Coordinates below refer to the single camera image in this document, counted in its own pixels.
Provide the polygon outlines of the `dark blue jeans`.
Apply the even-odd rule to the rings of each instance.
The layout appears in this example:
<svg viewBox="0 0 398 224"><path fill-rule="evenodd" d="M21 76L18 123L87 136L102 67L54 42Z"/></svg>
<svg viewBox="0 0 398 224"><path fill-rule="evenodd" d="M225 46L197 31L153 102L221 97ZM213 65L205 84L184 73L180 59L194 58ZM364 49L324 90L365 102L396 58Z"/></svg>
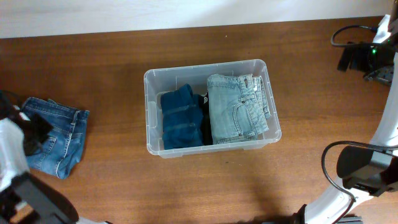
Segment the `dark blue jeans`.
<svg viewBox="0 0 398 224"><path fill-rule="evenodd" d="M90 112L34 97L25 101L22 112L29 118L39 115L53 126L39 150L27 156L29 167L66 179L81 161Z"/></svg>

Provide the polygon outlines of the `light blue jeans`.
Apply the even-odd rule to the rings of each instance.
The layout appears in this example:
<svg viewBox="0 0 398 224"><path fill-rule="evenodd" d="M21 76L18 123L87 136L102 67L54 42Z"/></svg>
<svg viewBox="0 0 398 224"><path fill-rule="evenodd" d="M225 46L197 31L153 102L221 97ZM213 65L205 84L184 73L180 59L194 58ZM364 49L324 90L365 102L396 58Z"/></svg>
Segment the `light blue jeans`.
<svg viewBox="0 0 398 224"><path fill-rule="evenodd" d="M214 144L254 141L269 130L271 112L262 77L214 74L207 79L207 90Z"/></svg>

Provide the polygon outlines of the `teal garment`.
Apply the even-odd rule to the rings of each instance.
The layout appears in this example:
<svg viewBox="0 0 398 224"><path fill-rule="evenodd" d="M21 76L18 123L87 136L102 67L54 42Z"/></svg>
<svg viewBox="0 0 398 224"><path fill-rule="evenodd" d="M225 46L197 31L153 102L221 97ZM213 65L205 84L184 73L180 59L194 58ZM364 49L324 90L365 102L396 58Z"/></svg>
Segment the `teal garment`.
<svg viewBox="0 0 398 224"><path fill-rule="evenodd" d="M199 99L200 95L194 94L188 84L160 97L165 150L203 145L203 111L199 106Z"/></svg>

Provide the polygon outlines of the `black garment with logo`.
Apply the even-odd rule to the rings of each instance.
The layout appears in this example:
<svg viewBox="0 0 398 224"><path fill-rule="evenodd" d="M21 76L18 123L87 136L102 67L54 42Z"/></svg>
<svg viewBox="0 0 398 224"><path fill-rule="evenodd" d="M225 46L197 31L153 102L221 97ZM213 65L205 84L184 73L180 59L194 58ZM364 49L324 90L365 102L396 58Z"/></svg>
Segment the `black garment with logo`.
<svg viewBox="0 0 398 224"><path fill-rule="evenodd" d="M211 133L211 120L209 112L209 96L208 92L199 97L199 106L203 113L203 118L201 121L201 133L203 136L203 144L209 146L213 144L213 138Z"/></svg>

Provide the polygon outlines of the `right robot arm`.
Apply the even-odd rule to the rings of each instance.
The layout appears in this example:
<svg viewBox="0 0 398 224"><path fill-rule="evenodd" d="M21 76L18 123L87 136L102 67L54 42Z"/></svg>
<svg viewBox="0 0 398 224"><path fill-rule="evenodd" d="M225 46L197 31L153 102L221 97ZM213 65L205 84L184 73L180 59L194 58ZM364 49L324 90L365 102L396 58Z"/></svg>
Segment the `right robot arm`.
<svg viewBox="0 0 398 224"><path fill-rule="evenodd" d="M397 12L369 30L376 34L371 43L337 43L335 37L344 31L339 29L331 44L344 49L338 70L358 70L365 80L389 85L379 126L368 144L337 141L324 149L321 167L331 185L293 214L290 223L361 223L347 214L367 200L397 191Z"/></svg>

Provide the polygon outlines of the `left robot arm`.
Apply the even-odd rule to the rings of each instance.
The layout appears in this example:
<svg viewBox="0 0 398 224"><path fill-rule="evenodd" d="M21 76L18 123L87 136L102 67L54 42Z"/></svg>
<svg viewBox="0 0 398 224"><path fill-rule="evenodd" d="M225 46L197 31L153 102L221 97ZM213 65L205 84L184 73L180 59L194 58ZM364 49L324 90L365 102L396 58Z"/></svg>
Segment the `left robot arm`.
<svg viewBox="0 0 398 224"><path fill-rule="evenodd" d="M13 104L12 95L1 91L1 223L27 205L32 211L19 223L90 223L30 172L69 175L81 159L89 112L37 98Z"/></svg>

